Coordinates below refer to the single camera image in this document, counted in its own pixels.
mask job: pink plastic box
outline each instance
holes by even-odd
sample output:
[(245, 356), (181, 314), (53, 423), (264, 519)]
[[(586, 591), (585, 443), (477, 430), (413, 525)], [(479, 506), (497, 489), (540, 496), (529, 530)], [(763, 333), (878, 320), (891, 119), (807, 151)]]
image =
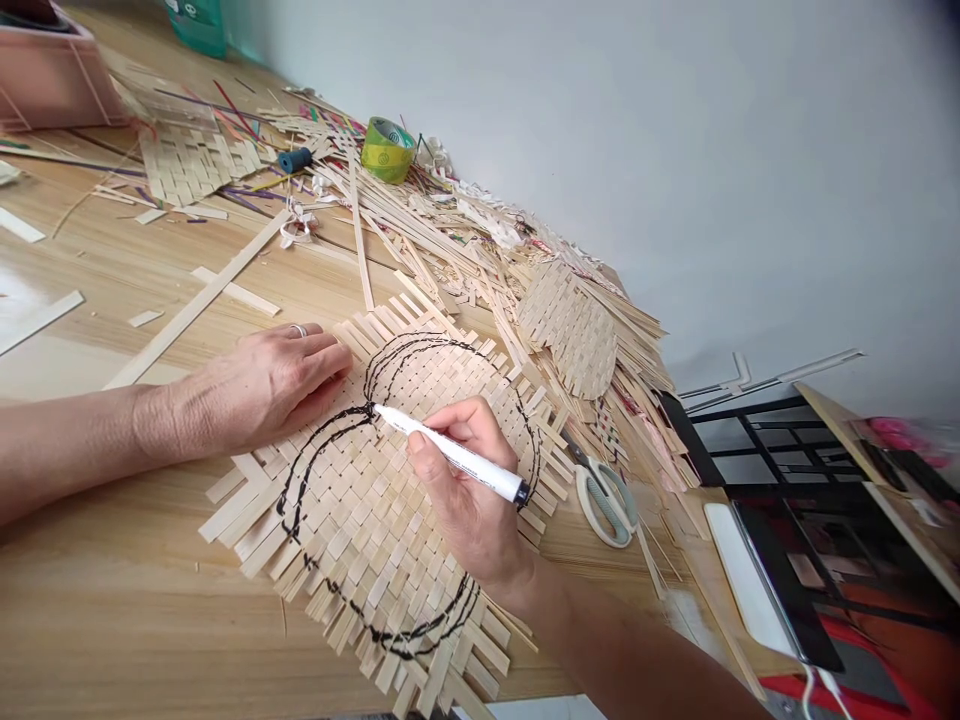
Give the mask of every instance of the pink plastic box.
[(72, 33), (0, 25), (0, 131), (125, 125), (93, 35), (53, 8)]

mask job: white cable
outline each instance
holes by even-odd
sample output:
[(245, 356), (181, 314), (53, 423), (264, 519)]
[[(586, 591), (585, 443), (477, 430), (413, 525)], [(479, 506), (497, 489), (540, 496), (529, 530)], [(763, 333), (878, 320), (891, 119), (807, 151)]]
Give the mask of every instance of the white cable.
[(847, 720), (853, 720), (853, 716), (850, 714), (850, 711), (847, 710), (847, 706), (843, 704), (843, 700), (840, 697), (840, 686), (837, 684), (837, 679), (822, 668), (817, 668), (817, 672), (820, 673), (820, 679), (823, 680), (823, 684), (826, 685), (827, 690), (830, 691), (830, 694), (833, 695), (840, 709), (843, 711), (843, 716)]
[(804, 664), (803, 671), (807, 673), (807, 685), (803, 688), (803, 696), (800, 698), (800, 709), (803, 710), (803, 717), (806, 720), (813, 720), (810, 717), (810, 696), (813, 694), (813, 686), (816, 684), (816, 678), (813, 675), (813, 669)]

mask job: green tape roll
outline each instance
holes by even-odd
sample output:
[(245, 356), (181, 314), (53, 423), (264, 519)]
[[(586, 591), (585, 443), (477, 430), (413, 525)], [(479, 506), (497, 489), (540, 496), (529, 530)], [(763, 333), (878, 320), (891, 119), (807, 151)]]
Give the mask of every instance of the green tape roll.
[(386, 118), (370, 118), (360, 162), (371, 175), (399, 185), (413, 164), (413, 151), (413, 138), (406, 130)]

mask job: hand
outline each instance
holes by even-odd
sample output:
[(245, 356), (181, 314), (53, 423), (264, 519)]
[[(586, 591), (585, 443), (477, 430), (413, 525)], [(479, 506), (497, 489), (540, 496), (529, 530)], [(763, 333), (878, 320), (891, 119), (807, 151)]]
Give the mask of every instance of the hand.
[[(517, 471), (517, 454), (482, 397), (448, 405), (424, 425), (500, 467)], [(430, 494), (440, 532), (453, 556), (496, 602), (507, 604), (533, 574), (533, 554), (517, 531), (517, 508), (483, 483), (454, 471), (423, 433), (410, 433), (407, 455)]]
[[(148, 410), (148, 452), (175, 460), (236, 455), (281, 440), (321, 417), (353, 366), (349, 348), (316, 323), (264, 330), (237, 349), (162, 388)], [(153, 448), (149, 428), (173, 423), (153, 437), (176, 438), (175, 448)]]

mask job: scissors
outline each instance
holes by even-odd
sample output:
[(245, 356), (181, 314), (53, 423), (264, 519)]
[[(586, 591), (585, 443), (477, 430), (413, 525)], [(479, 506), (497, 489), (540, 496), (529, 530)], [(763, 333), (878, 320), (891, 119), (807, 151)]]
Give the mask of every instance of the scissors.
[[(640, 515), (633, 495), (627, 490), (623, 479), (609, 465), (584, 453), (580, 446), (570, 439), (566, 430), (560, 435), (566, 440), (577, 461), (577, 496), (587, 522), (607, 545), (625, 548), (640, 525)], [(613, 534), (600, 522), (594, 505), (613, 528)]]

